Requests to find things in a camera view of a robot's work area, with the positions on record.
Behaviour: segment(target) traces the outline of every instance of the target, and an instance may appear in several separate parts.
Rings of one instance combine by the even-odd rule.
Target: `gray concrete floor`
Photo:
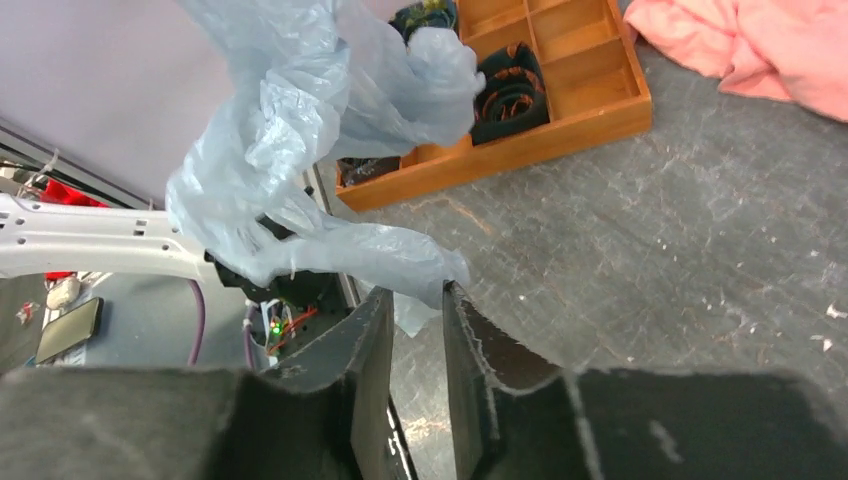
[[[482,312],[564,367],[786,367],[848,413],[848,126],[638,53],[649,133],[356,216],[459,249]],[[333,184],[332,165],[322,176]],[[422,479],[454,478],[442,327],[395,338]]]
[[[0,279],[0,375],[26,363],[41,339],[43,308],[33,312],[27,325],[15,316],[25,302],[44,306],[47,291],[43,275]]]

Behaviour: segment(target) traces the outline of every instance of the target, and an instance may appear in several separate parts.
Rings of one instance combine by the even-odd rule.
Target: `pink towel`
[[[848,0],[633,0],[624,20],[721,92],[848,122]]]

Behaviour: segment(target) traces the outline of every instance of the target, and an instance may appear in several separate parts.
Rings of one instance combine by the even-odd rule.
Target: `phone screen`
[[[103,299],[95,297],[48,323],[41,333],[41,342],[35,354],[36,365],[52,360],[93,337],[97,333],[102,311]]]

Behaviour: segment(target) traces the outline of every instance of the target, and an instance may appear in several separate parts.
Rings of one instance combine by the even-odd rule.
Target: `black fabric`
[[[400,168],[400,157],[343,158],[338,165],[342,186],[349,187],[394,172]]]
[[[499,140],[550,122],[542,71],[527,44],[514,43],[483,60],[486,88],[474,100],[472,145]]]
[[[459,35],[459,14],[452,0],[424,0],[395,13],[389,25],[409,43],[412,34],[421,27],[447,28]]]

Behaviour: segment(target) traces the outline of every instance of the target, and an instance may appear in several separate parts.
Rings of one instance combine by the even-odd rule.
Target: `wooden compartment box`
[[[424,145],[400,169],[343,187],[364,211],[608,143],[651,127],[651,94],[616,0],[462,0],[460,38],[482,61],[517,41],[542,68],[550,123],[472,147]]]

